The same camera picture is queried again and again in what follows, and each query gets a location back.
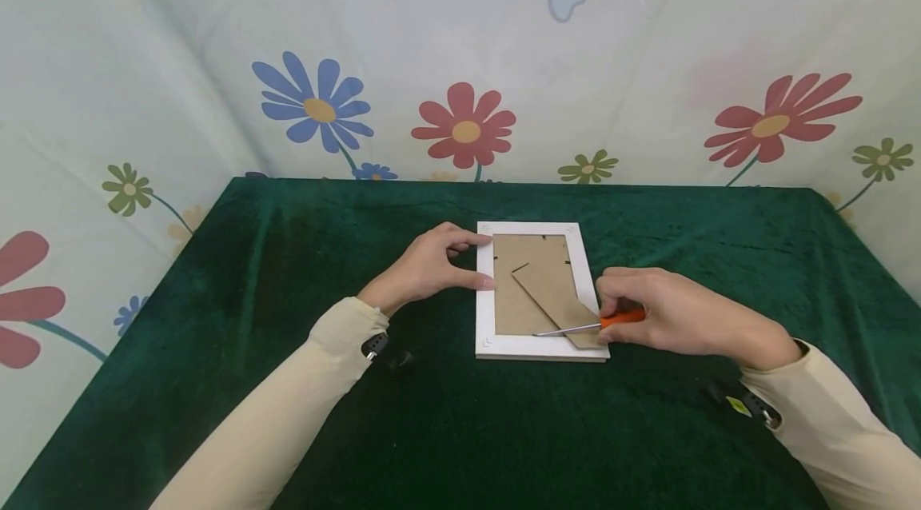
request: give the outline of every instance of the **hand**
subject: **hand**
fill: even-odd
[[[720,354],[754,370],[799,360],[799,346],[781,324],[661,268],[608,268],[596,281],[602,317],[619,297],[642,303],[646,321],[612,324],[598,340],[630,342],[680,354]]]
[[[489,276],[449,262],[471,245],[489,244],[490,240],[492,237],[442,223],[413,240],[404,255],[358,293],[358,299],[392,316],[402,305],[429,298],[451,286],[492,290]]]

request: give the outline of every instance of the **blue flower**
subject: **blue flower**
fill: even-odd
[[[118,329],[118,335],[120,337],[125,336],[125,333],[128,332],[128,327],[134,322],[134,317],[141,311],[141,307],[147,304],[147,298],[150,297],[144,297],[143,300],[138,299],[138,297],[131,297],[131,300],[128,300],[127,306],[122,306],[118,309],[118,317],[115,318],[113,324],[115,324],[115,326],[121,326],[121,328]]]
[[[363,82],[353,76],[339,82],[339,87],[335,88],[336,82],[339,81],[339,62],[325,59],[320,63],[320,67],[317,68],[317,92],[314,93],[301,60],[293,52],[285,52],[282,61],[297,86],[292,85],[284,74],[265,62],[254,62],[253,72],[266,85],[284,94],[279,96],[274,92],[262,91],[262,96],[271,100],[262,103],[262,112],[265,112],[265,116],[274,121],[305,119],[289,127],[289,139],[306,142],[313,138],[319,129],[323,148],[326,148],[326,152],[335,154],[339,152],[341,144],[358,150],[358,140],[353,133],[374,136],[374,130],[368,125],[345,120],[365,114],[371,110],[371,105],[364,100],[349,102],[365,88]]]
[[[362,163],[361,169],[352,171],[358,181],[395,181],[397,174],[390,172],[389,166],[372,165],[369,162]]]

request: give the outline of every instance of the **sleeve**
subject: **sleeve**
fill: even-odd
[[[873,414],[818,348],[781,369],[743,369],[743,383],[781,415],[774,432],[831,508],[919,508],[921,460]]]
[[[386,316],[357,298],[335,304],[208,436],[151,508],[268,508],[329,412],[370,366],[361,346],[387,326]]]

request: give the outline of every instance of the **green flower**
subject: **green flower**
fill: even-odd
[[[610,178],[611,173],[608,170],[613,169],[619,161],[616,158],[608,158],[608,151],[600,150],[595,153],[592,162],[585,157],[585,154],[576,155],[576,164],[560,166],[557,170],[563,176],[560,181],[570,182],[578,178],[577,184],[588,184],[589,182],[601,182],[601,178]]]
[[[122,213],[123,217],[131,217],[136,207],[141,208],[150,206],[148,194],[153,194],[154,190],[148,187],[150,183],[146,177],[138,178],[138,172],[133,170],[131,165],[125,163],[121,169],[116,165],[109,165],[109,172],[113,173],[118,182],[105,181],[102,183],[102,189],[110,193],[117,193],[113,200],[109,201],[109,208],[114,213]]]
[[[911,145],[903,145],[896,151],[892,150],[892,146],[892,139],[884,138],[878,149],[866,145],[854,148],[854,162],[869,165],[863,171],[865,178],[873,178],[873,182],[882,181],[883,177],[886,177],[887,181],[894,181],[895,172],[892,172],[892,169],[902,170],[915,164],[914,160],[907,158],[913,148]]]

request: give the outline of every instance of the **green velvet tablecloth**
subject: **green velvet tablecloth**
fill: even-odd
[[[146,508],[330,305],[443,220],[578,221],[594,275],[661,266],[776,318],[921,447],[921,310],[811,190],[236,178],[6,508]],[[768,430],[698,389],[728,361],[478,361],[473,300],[394,317],[416,368],[368,371],[277,508],[823,508]]]

